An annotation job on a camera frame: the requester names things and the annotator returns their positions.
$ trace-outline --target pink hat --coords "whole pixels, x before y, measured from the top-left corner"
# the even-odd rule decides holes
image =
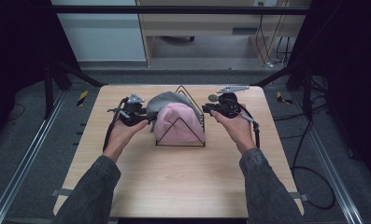
[[[167,104],[159,111],[153,131],[160,143],[206,141],[194,110],[182,103]]]

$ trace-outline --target wooden table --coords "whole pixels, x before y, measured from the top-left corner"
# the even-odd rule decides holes
[[[178,86],[105,86],[101,88],[92,114],[69,168],[63,189],[73,189],[102,154],[110,108],[132,92],[145,99],[175,91]],[[207,97],[224,86],[185,86],[201,107]],[[261,148],[280,181],[289,192],[296,187],[264,92],[259,87],[237,91],[238,101],[247,106],[261,127]],[[112,217],[247,217],[244,176],[240,153],[224,128],[205,115],[206,147],[155,146],[149,126],[134,136],[118,160],[122,176],[115,188]],[[54,207],[57,213],[65,196]],[[303,213],[303,206],[296,200]]]

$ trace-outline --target dark gray sleeve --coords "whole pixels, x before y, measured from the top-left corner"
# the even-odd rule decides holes
[[[116,163],[100,156],[77,183],[52,223],[108,223],[113,190],[120,177]]]
[[[249,223],[304,223],[298,206],[259,148],[242,156],[240,168],[246,182]]]

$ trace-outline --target floor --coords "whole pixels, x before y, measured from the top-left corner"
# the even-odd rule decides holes
[[[261,66],[255,58],[252,45],[247,38],[197,36],[193,42],[187,37],[159,37],[156,39],[153,59],[150,66],[122,67],[114,69],[87,70],[89,76],[109,84],[241,84],[248,85],[269,77],[284,65],[281,59],[274,57],[277,63],[273,67]],[[30,155],[30,164],[20,179],[21,184],[14,194],[7,198],[7,207],[1,212],[5,223],[50,223],[51,212],[56,198],[50,196],[52,189],[59,189],[64,182],[66,171],[77,150],[81,133],[85,128],[98,94],[84,81],[71,77],[73,87],[70,91],[54,89],[56,99],[64,95],[60,112],[49,126],[34,155]],[[300,146],[301,135],[306,129],[307,121],[303,116],[289,119],[288,115],[301,112],[299,104],[301,90],[287,91],[285,83],[288,77],[282,77],[264,87],[266,100],[276,121],[289,164],[292,165],[296,149]],[[83,106],[76,106],[79,95],[88,90]],[[277,92],[285,100],[293,100],[288,105],[279,102]],[[350,222],[345,208],[354,205],[360,220],[371,223],[371,175],[361,161],[350,159],[346,143],[335,122],[329,116],[325,100],[318,92],[313,92],[314,122],[306,134],[297,159],[297,166],[306,166],[327,178],[324,158],[319,155],[318,147],[329,155],[336,168],[345,191],[336,191],[333,200],[330,188],[322,178],[311,172],[298,169],[295,182],[301,192],[310,198],[304,203],[306,223],[362,223]],[[7,193],[6,188],[12,184],[12,177],[27,156],[29,146],[38,134],[43,120],[44,93],[43,83],[36,83],[17,94],[14,107],[7,124],[0,134],[0,200]],[[350,201],[343,201],[341,196],[348,194]]]

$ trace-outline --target sleeve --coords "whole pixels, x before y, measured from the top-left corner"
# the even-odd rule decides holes
[[[242,156],[240,168],[245,177],[249,223],[304,223],[298,206],[259,148]]]
[[[116,163],[100,156],[77,183],[52,223],[108,223],[113,190],[120,177]]]

